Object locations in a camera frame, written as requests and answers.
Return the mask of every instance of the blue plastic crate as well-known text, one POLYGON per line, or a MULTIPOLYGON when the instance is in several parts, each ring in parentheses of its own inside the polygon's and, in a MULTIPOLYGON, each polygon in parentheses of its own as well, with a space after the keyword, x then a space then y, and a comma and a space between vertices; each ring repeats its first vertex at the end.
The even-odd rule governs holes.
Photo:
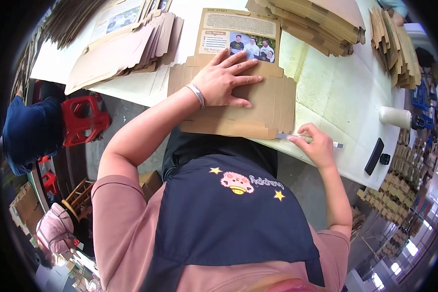
POLYGON ((425 83, 422 80, 421 84, 417 85, 415 89, 412 90, 411 92, 412 104, 423 111, 428 111, 428 104, 425 103, 426 96, 427 96, 427 91, 426 91, 425 83))

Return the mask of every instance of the person in blue shirt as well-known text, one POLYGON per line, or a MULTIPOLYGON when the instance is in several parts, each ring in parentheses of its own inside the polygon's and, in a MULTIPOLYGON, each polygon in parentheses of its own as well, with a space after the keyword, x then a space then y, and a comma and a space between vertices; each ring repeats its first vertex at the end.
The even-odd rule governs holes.
POLYGON ((40 102, 27 107, 18 90, 6 112, 0 150, 17 176, 31 172, 39 158, 56 155, 64 143, 64 91, 55 83, 41 82, 40 102))
POLYGON ((380 3, 380 5, 386 10, 390 8, 394 10, 394 14, 392 16, 394 24, 397 26, 404 25, 405 17, 409 11, 406 4, 402 0, 378 0, 378 3, 380 3))

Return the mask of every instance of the table surface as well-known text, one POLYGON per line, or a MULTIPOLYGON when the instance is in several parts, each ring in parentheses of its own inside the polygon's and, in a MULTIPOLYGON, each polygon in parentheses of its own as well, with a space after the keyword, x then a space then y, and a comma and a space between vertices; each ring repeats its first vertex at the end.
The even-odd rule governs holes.
MULTIPOLYGON (((393 155, 399 128, 383 125, 378 119, 381 106, 403 108, 405 90, 391 89, 391 78, 384 73, 370 46, 368 8, 375 0, 356 0, 367 29, 365 45, 354 45, 354 54, 327 57, 308 44, 282 32, 279 66, 286 76, 297 82, 295 132, 312 122, 334 141, 344 144, 335 149, 339 173, 355 182, 378 189, 389 166, 377 164, 371 176, 364 172, 378 137, 384 142, 383 153, 393 155)), ((102 94, 152 107, 167 97, 168 69, 184 63, 194 55, 203 8, 245 9, 246 0, 174 0, 170 12, 185 22, 171 65, 153 73, 134 73, 91 88, 102 94)), ((75 42, 63 50, 45 42, 40 50, 31 78, 66 84, 68 76, 89 43, 96 23, 93 18, 75 42)), ((312 164, 295 145, 286 140, 255 141, 312 164)))

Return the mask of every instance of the blue shirt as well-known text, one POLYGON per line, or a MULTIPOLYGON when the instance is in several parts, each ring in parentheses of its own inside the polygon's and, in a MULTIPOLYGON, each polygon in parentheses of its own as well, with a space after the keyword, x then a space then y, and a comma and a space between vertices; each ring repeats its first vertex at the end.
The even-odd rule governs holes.
POLYGON ((56 155, 64 141, 60 102, 48 97, 29 107, 15 96, 6 112, 2 132, 5 158, 15 175, 31 172, 32 163, 56 155))

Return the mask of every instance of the woman's right hand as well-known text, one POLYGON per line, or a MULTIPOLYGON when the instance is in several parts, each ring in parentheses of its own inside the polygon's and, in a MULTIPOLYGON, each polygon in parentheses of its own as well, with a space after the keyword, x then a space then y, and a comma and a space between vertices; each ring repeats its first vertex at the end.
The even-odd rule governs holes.
POLYGON ((297 133, 304 133, 304 136, 312 137, 313 141, 307 143, 299 136, 291 136, 287 139, 302 149, 308 158, 313 161, 316 167, 321 170, 335 166, 333 157, 333 139, 318 130, 313 123, 301 126, 297 133))
POLYGON ((246 56, 243 50, 235 55, 222 59, 229 55, 228 48, 219 52, 211 62, 204 67, 192 80, 203 95, 204 105, 234 106, 251 108, 249 101, 232 96, 232 89, 240 85, 257 83, 263 80, 262 76, 236 76, 244 70, 255 66, 258 60, 252 59, 236 64, 246 56))

